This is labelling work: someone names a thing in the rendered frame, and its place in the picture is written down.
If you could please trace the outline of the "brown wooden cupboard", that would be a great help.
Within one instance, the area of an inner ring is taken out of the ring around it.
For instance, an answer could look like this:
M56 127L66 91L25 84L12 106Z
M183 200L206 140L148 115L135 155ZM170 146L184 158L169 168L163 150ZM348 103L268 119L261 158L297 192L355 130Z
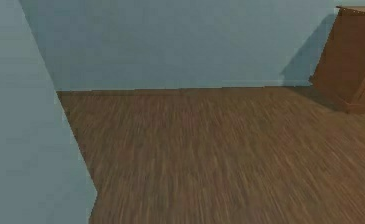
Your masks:
M313 87L346 113L365 113L365 6L338 6Z

